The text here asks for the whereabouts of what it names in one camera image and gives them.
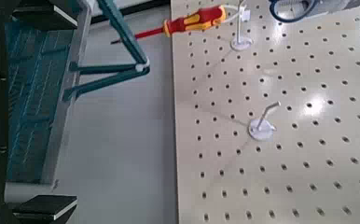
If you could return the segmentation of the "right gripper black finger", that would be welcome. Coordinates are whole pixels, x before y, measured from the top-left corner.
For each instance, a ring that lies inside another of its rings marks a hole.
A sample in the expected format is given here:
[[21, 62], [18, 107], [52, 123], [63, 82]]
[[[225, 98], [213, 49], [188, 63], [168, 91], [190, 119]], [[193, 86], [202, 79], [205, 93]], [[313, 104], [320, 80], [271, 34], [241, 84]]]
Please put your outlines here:
[[12, 16], [41, 31], [74, 30], [82, 0], [21, 0]]
[[21, 224], [66, 224], [77, 207], [77, 196], [37, 195], [12, 209]]

